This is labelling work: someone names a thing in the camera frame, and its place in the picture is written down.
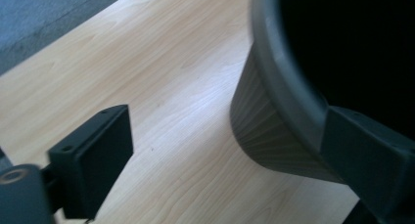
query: light wood grain surface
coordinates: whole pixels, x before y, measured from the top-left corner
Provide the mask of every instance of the light wood grain surface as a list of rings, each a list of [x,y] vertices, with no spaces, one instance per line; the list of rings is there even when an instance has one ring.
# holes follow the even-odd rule
[[[95,112],[128,104],[135,154],[95,223],[342,223],[347,186],[265,169],[232,135],[249,5],[117,1],[0,77],[0,146],[44,166]]]

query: round hole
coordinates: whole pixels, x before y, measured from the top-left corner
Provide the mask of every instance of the round hole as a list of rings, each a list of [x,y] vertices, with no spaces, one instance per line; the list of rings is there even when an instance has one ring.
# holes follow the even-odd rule
[[[69,152],[70,150],[72,150],[73,146],[65,146],[62,148],[62,151],[64,152]]]
[[[3,174],[0,177],[0,184],[10,184],[10,183],[17,182],[21,180],[22,178],[24,178],[27,172],[28,172],[27,169],[22,169],[22,168],[12,170],[6,174]]]

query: black plastic bracket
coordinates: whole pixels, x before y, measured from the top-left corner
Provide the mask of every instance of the black plastic bracket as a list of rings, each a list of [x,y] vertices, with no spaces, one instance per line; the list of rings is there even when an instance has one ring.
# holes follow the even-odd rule
[[[95,219],[118,175],[133,154],[128,106],[101,111],[49,150],[50,164],[0,171],[0,216],[5,223],[55,223]]]
[[[330,107],[321,155],[381,223],[415,223],[415,142]]]

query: gray plastic rim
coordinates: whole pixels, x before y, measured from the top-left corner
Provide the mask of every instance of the gray plastic rim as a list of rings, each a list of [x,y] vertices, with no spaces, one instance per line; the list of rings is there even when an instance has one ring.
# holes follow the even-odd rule
[[[279,0],[253,0],[252,29],[259,72],[272,103],[300,141],[320,152],[328,104],[303,76],[282,26]]]

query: screw hole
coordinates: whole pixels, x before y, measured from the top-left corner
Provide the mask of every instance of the screw hole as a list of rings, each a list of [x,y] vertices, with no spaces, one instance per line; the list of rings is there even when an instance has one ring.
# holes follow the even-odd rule
[[[65,146],[64,148],[62,148],[62,151],[65,152],[65,153],[67,153],[70,150],[72,150],[72,148],[73,148],[73,146]]]

